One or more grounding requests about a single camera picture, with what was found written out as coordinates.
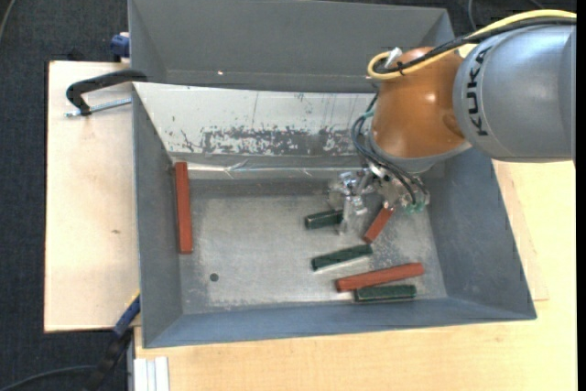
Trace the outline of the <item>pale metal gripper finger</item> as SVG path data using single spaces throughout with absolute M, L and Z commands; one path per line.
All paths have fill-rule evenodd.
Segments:
M 347 195 L 343 198 L 342 221 L 339 234 L 359 234 L 363 229 L 367 208 L 363 198 L 358 195 Z
M 329 184 L 328 203 L 333 209 L 342 209 L 346 203 L 358 209 L 363 201 L 359 193 L 359 175 L 345 171 Z

